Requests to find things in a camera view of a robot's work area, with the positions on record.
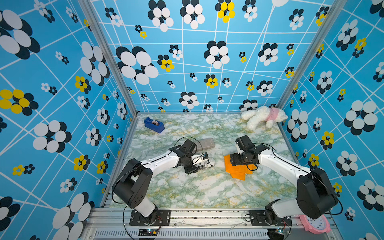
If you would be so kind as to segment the orange cloth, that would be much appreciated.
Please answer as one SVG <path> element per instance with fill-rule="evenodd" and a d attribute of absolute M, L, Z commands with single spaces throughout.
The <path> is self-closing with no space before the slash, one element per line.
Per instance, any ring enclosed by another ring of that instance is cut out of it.
<path fill-rule="evenodd" d="M 225 171 L 231 175 L 233 179 L 238 179 L 244 181 L 246 179 L 246 175 L 252 175 L 258 167 L 255 165 L 240 165 L 233 166 L 231 164 L 230 155 L 226 155 L 224 157 L 225 160 Z"/>

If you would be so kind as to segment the newspaper print eyeglass case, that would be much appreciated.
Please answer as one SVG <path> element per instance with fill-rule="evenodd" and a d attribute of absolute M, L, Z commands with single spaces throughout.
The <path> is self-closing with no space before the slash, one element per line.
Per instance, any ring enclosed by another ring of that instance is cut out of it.
<path fill-rule="evenodd" d="M 200 157 L 196 163 L 198 170 L 208 169 L 215 166 L 215 162 L 211 161 L 209 158 Z"/>

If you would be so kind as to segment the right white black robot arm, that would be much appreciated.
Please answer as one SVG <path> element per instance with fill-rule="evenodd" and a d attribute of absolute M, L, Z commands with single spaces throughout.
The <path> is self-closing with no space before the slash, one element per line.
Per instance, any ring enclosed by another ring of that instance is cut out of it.
<path fill-rule="evenodd" d="M 287 179 L 297 189 L 296 197 L 277 199 L 266 205 L 264 218 L 269 225 L 274 226 L 283 218 L 295 215 L 317 219 L 341 203 L 324 170 L 312 170 L 291 162 L 277 155 L 271 146 L 256 146 L 247 135 L 236 139 L 236 147 L 238 152 L 230 154 L 233 167 L 267 167 Z"/>

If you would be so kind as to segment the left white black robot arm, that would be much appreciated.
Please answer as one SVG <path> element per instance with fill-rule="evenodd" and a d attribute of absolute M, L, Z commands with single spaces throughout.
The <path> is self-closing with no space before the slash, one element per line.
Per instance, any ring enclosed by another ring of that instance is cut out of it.
<path fill-rule="evenodd" d="M 187 139 L 182 145 L 175 145 L 153 159 L 143 162 L 129 160 L 112 187 L 113 194 L 140 213 L 147 223 L 153 223 L 158 207 L 147 198 L 152 178 L 180 166 L 187 175 L 215 166 L 208 153 L 202 151 L 198 155 L 197 150 L 198 146 Z"/>

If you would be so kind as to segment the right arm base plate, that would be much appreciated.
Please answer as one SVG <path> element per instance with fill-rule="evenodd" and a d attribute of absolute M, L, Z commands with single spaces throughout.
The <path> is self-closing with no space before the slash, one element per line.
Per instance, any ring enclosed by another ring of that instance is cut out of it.
<path fill-rule="evenodd" d="M 250 210 L 251 224 L 254 227 L 290 227 L 292 219 L 278 218 L 269 210 Z"/>

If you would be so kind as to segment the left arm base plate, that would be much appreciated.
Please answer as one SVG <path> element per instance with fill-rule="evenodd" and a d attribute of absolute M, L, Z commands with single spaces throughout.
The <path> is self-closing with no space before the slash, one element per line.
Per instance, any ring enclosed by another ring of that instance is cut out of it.
<path fill-rule="evenodd" d="M 171 220 L 170 210 L 157 210 L 148 217 L 144 217 L 136 210 L 132 210 L 129 225 L 130 226 L 169 226 Z"/>

